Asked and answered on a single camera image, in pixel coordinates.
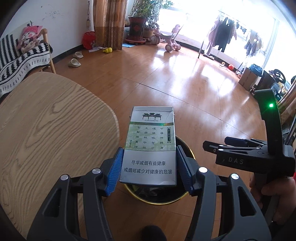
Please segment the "wooden sofa bench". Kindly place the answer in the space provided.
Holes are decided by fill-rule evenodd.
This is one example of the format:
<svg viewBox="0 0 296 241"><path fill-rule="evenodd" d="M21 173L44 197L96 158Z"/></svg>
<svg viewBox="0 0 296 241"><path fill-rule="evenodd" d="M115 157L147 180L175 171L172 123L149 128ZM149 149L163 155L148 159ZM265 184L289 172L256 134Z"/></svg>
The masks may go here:
<svg viewBox="0 0 296 241"><path fill-rule="evenodd" d="M33 70L50 66L51 46L42 26L26 26L1 39L1 97L13 91Z"/></svg>

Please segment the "beige slipper far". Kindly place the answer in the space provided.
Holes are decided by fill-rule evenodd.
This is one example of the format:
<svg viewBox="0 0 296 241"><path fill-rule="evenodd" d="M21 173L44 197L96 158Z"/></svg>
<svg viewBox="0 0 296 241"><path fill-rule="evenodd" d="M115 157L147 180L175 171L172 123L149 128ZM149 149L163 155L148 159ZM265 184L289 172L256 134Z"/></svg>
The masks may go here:
<svg viewBox="0 0 296 241"><path fill-rule="evenodd" d="M84 56L83 56L83 54L82 54L81 52L77 51L77 52L75 52L75 53L73 54L73 57L74 57L75 59L82 59Z"/></svg>

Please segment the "cigarette pack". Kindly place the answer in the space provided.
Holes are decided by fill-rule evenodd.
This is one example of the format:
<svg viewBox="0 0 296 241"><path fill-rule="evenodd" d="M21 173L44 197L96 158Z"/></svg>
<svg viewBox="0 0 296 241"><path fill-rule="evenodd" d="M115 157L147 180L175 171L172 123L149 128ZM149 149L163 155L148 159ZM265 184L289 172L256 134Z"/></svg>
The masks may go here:
<svg viewBox="0 0 296 241"><path fill-rule="evenodd" d="M119 181L147 186L177 184L175 119L172 107L133 107Z"/></svg>

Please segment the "black shoe toe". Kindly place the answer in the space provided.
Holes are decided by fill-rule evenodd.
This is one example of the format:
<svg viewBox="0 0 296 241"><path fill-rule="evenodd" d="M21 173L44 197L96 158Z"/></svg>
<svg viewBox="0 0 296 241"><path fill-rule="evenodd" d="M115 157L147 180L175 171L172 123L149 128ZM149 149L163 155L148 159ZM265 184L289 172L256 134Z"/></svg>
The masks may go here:
<svg viewBox="0 0 296 241"><path fill-rule="evenodd" d="M140 231L139 240L142 241L167 241L167 238L164 232L155 225L145 226Z"/></svg>

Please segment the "brown curtain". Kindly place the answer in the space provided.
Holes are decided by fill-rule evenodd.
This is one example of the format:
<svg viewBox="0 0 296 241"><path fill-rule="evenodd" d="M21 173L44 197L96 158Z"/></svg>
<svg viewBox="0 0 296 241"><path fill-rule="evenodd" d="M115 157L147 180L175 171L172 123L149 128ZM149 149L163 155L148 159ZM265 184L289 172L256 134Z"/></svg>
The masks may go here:
<svg viewBox="0 0 296 241"><path fill-rule="evenodd" d="M127 0L95 0L93 21L95 43L99 47L121 50Z"/></svg>

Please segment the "pink kids tricycle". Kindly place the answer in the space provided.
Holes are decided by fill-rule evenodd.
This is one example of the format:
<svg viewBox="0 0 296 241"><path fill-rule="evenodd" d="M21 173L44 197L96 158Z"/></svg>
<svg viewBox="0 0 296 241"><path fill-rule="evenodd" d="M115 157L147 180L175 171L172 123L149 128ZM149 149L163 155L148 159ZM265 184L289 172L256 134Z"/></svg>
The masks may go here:
<svg viewBox="0 0 296 241"><path fill-rule="evenodd" d="M171 35L164 35L159 30L159 25L156 24L157 28L154 30L153 35L150 37L150 42L152 45L158 45L161 40L165 40L166 46L165 50L167 52L171 52L173 50L179 51L181 49L180 44L176 42L176 37L178 36L182 27L180 25L175 25L175 27L171 31Z"/></svg>

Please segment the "black toy car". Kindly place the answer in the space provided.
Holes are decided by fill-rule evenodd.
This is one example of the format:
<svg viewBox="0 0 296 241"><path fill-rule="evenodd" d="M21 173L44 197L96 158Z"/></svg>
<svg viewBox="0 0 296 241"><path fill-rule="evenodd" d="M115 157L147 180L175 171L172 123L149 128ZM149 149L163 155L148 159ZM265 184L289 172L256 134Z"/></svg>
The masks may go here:
<svg viewBox="0 0 296 241"><path fill-rule="evenodd" d="M283 73L278 69L274 69L274 70L269 71L269 75L275 81L275 83L272 85L271 89L275 95L276 100L280 101L283 98L283 96L290 89L291 84L286 80Z"/></svg>

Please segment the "black white patterned blanket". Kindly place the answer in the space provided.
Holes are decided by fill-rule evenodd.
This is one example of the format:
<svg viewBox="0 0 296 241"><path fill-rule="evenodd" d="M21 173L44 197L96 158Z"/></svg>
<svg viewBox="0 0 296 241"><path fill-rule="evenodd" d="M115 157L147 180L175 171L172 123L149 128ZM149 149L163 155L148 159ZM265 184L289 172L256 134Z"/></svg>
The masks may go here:
<svg viewBox="0 0 296 241"><path fill-rule="evenodd" d="M24 54L16 49L17 44L13 34L1 39L1 96L15 89L32 70L46 67L51 61L52 48L48 43L41 42Z"/></svg>

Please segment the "pink plush doll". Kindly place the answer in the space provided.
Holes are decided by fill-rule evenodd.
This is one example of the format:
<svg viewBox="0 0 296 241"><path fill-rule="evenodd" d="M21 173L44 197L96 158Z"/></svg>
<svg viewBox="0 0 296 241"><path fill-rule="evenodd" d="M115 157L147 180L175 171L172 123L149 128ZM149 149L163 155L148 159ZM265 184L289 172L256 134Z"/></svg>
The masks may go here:
<svg viewBox="0 0 296 241"><path fill-rule="evenodd" d="M40 43L40 32L43 26L27 26L23 29L20 38L18 39L17 49L22 54L29 52Z"/></svg>

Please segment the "red bucket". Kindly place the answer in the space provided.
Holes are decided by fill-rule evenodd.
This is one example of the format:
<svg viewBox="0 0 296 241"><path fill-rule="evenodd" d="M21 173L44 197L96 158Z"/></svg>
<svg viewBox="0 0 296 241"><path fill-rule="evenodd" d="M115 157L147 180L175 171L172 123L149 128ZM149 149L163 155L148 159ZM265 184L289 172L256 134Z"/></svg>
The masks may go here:
<svg viewBox="0 0 296 241"><path fill-rule="evenodd" d="M91 50L93 48L93 44L95 44L95 32L90 31L84 33L82 37L82 45L85 49Z"/></svg>

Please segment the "beige slipper near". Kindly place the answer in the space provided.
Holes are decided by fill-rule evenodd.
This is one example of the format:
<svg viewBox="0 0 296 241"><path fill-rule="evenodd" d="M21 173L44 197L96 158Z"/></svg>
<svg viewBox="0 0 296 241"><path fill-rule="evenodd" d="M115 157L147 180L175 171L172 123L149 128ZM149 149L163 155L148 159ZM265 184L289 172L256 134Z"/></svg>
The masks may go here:
<svg viewBox="0 0 296 241"><path fill-rule="evenodd" d="M72 58L69 61L68 66L71 68L77 68L81 66L81 63L76 58Z"/></svg>

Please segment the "beige slipper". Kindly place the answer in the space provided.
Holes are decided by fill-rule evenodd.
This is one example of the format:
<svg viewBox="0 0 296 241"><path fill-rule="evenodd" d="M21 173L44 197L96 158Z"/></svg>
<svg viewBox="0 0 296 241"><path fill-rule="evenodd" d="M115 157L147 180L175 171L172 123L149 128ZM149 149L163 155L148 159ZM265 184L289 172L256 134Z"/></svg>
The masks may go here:
<svg viewBox="0 0 296 241"><path fill-rule="evenodd" d="M71 68L77 68L81 66L81 63L76 58L72 58L69 61L68 66Z"/></svg>
<svg viewBox="0 0 296 241"><path fill-rule="evenodd" d="M75 53L73 54L73 57L74 57L75 59L82 59L84 56L83 56L83 54L82 54L81 52L77 51L77 52L75 52Z"/></svg>

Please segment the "clothes drying rack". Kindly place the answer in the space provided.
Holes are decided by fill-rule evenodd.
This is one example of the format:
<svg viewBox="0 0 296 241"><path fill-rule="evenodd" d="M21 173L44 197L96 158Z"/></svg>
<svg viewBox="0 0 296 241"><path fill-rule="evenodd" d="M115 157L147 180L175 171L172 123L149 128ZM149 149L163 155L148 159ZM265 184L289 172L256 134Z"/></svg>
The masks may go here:
<svg viewBox="0 0 296 241"><path fill-rule="evenodd" d="M265 67L274 47L278 20L251 16L236 19L220 11L204 40L203 56L243 69L251 64Z"/></svg>

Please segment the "red ball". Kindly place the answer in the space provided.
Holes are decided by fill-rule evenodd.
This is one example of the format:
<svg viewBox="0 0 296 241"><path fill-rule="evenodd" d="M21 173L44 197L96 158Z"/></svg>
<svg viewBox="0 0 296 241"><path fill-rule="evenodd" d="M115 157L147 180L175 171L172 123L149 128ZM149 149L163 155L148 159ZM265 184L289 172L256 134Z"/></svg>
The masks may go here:
<svg viewBox="0 0 296 241"><path fill-rule="evenodd" d="M232 70L234 70L234 66L230 64L230 65L228 66L228 69L232 71Z"/></svg>

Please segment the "cardboard box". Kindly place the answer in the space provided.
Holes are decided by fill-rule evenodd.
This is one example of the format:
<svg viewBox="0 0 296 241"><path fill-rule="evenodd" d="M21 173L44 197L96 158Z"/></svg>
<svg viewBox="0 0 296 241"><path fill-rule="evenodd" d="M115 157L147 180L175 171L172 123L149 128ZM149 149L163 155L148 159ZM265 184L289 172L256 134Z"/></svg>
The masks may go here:
<svg viewBox="0 0 296 241"><path fill-rule="evenodd" d="M255 85L255 82L257 81L258 76L250 71L249 68L245 68L243 71L239 84L247 91L250 91L251 88Z"/></svg>

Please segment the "yellow toy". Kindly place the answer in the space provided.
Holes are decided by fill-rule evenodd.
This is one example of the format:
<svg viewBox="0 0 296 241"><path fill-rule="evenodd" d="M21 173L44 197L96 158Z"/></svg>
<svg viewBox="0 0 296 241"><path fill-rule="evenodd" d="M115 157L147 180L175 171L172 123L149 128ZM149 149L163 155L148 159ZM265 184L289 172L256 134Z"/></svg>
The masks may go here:
<svg viewBox="0 0 296 241"><path fill-rule="evenodd" d="M112 53L112 51L113 51L112 48L111 47L108 47L108 48L103 49L102 52L108 54L108 53Z"/></svg>

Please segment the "potted plant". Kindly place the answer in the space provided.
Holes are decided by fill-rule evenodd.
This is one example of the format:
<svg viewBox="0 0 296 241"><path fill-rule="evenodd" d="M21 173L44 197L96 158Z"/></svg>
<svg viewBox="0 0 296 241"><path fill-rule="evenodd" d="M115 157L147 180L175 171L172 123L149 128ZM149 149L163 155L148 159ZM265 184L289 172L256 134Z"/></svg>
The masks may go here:
<svg viewBox="0 0 296 241"><path fill-rule="evenodd" d="M128 33L124 40L128 44L144 44L154 31L159 29L158 20L161 9L169 9L173 1L132 1L132 8L126 17Z"/></svg>

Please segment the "black gold-rimmed trash bin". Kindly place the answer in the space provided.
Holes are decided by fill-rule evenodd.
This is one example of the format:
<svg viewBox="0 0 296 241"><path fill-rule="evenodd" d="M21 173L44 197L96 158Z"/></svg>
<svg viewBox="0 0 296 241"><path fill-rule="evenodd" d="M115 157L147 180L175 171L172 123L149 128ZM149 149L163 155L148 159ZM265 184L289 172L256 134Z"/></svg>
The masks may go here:
<svg viewBox="0 0 296 241"><path fill-rule="evenodd" d="M168 205L187 195L180 176L177 151L128 150L124 155L120 182L138 200L151 205Z"/></svg>

